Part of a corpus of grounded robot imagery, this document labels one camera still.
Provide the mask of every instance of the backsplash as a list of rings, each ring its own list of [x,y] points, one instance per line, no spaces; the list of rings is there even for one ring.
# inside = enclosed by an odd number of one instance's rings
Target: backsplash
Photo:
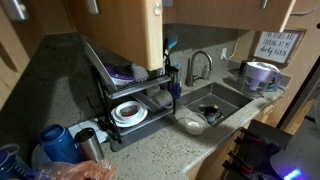
[[[227,66],[228,61],[220,60],[221,51],[228,48],[230,56],[237,35],[236,30],[190,25],[166,25],[164,29],[165,35],[174,32],[179,36],[171,64],[183,63],[183,79],[188,58],[200,49],[210,54],[214,69]],[[96,50],[99,56],[103,54],[101,59],[121,62],[117,55]],[[194,74],[200,75],[207,62],[200,55],[197,62]],[[54,123],[69,127],[96,116],[87,97],[101,115],[95,82],[78,36],[46,36],[0,112],[0,146],[19,144],[19,155],[29,161],[42,128]]]

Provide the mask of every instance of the faucet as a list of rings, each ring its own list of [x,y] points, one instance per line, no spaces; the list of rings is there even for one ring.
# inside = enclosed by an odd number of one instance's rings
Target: faucet
[[[206,53],[205,51],[197,51],[193,54],[192,58],[188,59],[188,69],[187,69],[187,77],[186,77],[186,81],[185,81],[185,84],[188,86],[188,87],[192,87],[193,86],[193,82],[195,82],[196,80],[198,79],[204,79],[204,77],[198,77],[198,76],[194,76],[193,75],[193,66],[194,66],[194,60],[195,60],[195,57],[198,55],[198,54],[203,54],[207,57],[208,59],[208,62],[209,62],[209,70],[211,71],[212,70],[212,59],[210,57],[210,55],[208,53]]]

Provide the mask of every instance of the sink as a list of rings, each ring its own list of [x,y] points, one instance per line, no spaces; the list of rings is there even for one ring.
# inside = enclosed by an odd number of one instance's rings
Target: sink
[[[233,113],[250,103],[252,99],[226,88],[218,83],[211,83],[182,96],[179,103],[194,112],[203,113],[204,106],[217,105],[223,114],[212,126],[221,123]]]

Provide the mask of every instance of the red plastic bag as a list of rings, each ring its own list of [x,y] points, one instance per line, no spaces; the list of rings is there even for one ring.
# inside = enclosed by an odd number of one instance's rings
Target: red plastic bag
[[[52,162],[44,164],[35,180],[112,180],[117,169],[109,162],[85,161],[79,164]]]

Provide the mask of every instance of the light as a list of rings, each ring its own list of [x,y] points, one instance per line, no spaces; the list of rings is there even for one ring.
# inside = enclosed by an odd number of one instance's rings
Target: light
[[[286,175],[284,177],[284,180],[292,180],[292,179],[298,177],[300,174],[301,174],[301,171],[296,169],[296,170],[292,171],[291,173],[289,173],[288,175]]]

